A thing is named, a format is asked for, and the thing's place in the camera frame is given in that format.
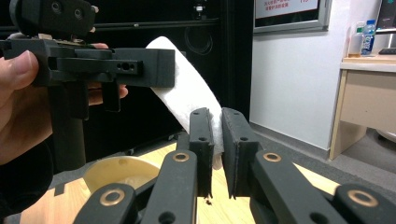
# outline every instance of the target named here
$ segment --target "sign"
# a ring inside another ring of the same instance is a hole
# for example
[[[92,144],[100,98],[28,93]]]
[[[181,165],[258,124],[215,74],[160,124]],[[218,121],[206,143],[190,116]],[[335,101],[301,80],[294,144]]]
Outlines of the sign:
[[[256,19],[318,8],[318,0],[256,0]]]

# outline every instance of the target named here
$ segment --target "white cloth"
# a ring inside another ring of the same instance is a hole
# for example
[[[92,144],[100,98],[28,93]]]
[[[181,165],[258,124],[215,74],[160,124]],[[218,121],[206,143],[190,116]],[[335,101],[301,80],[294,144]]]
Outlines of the white cloth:
[[[184,55],[166,37],[160,36],[147,46],[148,49],[174,49],[176,73],[174,88],[151,88],[168,107],[181,126],[190,132],[190,113],[206,107],[210,113],[210,124],[214,138],[213,168],[222,167],[221,153],[224,151],[221,129],[221,106],[213,92]]]

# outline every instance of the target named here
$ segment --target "table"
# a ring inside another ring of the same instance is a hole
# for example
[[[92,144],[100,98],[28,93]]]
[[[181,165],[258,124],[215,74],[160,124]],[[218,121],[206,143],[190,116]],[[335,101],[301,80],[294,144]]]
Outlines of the table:
[[[161,165],[165,155],[175,149],[176,144],[172,144],[145,154],[141,158]],[[315,187],[330,194],[335,193],[335,189],[338,187],[337,183],[295,165]],[[249,198],[229,199],[223,169],[213,171],[212,194],[211,204],[208,204],[204,198],[197,200],[199,223],[254,223],[248,205]],[[64,193],[61,195],[54,196],[54,189],[50,189],[36,204],[22,212],[21,223],[73,223],[79,209],[90,195],[91,193],[82,178],[67,183],[64,186]]]
[[[396,133],[396,55],[341,62],[330,159],[362,139],[367,127]]]

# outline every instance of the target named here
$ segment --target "wooden table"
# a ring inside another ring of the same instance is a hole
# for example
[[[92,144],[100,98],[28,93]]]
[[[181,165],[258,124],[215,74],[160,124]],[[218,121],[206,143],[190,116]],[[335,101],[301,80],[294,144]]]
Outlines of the wooden table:
[[[162,164],[165,155],[176,149],[176,144],[154,150],[141,158]],[[297,168],[317,188],[334,194],[337,183],[317,175],[304,167]],[[214,170],[212,178],[213,199],[209,205],[204,198],[198,198],[199,223],[254,223],[250,213],[248,198],[229,199],[223,169]],[[54,189],[50,189],[36,204],[21,214],[21,223],[24,224],[68,224],[73,223],[78,211],[90,197],[82,178],[64,186],[64,193],[54,196]]]
[[[396,133],[396,55],[341,63],[330,159],[359,141],[367,127]]]

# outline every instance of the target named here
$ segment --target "clear bottle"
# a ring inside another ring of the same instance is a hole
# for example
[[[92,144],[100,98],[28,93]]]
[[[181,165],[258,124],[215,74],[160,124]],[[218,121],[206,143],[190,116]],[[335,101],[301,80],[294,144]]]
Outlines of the clear bottle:
[[[375,20],[367,21],[363,28],[363,44],[361,47],[361,55],[370,55],[373,50],[375,37]]]
[[[363,27],[364,21],[356,23],[355,33],[350,37],[349,49],[347,51],[348,58],[359,58],[361,56],[361,45],[363,43]]]

